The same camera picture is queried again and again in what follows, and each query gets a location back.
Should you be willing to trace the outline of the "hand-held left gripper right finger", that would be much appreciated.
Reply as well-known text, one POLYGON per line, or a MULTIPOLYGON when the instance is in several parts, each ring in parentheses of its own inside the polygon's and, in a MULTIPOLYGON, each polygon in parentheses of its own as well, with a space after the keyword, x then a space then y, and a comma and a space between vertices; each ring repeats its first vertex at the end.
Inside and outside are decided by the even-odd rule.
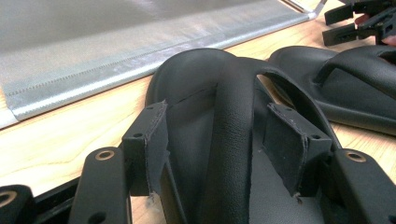
POLYGON ((297 111, 269 104, 264 151, 291 196, 318 191, 318 164, 329 154, 332 139, 297 111))

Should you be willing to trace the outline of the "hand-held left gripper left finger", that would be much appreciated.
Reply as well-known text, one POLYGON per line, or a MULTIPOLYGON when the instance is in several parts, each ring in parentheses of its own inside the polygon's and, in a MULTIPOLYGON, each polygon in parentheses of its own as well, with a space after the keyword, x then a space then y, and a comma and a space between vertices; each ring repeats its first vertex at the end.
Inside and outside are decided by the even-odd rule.
POLYGON ((131 196, 161 191, 161 177, 169 152, 165 101, 146 106, 121 138, 131 196))

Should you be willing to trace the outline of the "black slipper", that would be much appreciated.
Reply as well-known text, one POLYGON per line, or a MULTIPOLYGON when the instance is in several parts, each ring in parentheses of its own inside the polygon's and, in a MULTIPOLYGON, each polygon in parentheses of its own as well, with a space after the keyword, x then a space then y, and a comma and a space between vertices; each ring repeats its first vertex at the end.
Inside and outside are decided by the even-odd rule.
POLYGON ((165 101, 168 151, 160 194, 167 224, 343 224, 331 175, 338 142, 318 105, 277 67, 218 49, 166 60, 147 104, 165 101), (312 197, 291 196, 267 157, 269 104, 297 111, 332 139, 312 197))
POLYGON ((328 120, 396 136, 396 48, 336 52, 292 46, 268 62, 316 100, 328 120))

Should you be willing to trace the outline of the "metal stand leg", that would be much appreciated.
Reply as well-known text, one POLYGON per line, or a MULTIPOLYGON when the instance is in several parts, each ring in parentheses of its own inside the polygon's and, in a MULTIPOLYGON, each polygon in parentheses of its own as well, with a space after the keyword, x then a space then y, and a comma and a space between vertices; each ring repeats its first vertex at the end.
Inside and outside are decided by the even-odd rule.
POLYGON ((279 0, 295 11, 315 19, 325 7, 327 0, 279 0))

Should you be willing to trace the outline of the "grey metal tray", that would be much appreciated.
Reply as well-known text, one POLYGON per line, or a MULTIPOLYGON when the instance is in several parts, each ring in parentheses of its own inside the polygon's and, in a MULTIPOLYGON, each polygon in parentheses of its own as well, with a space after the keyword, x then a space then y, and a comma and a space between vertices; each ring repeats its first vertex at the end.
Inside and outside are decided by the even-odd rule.
POLYGON ((279 0, 0 0, 0 129, 310 19, 279 0))

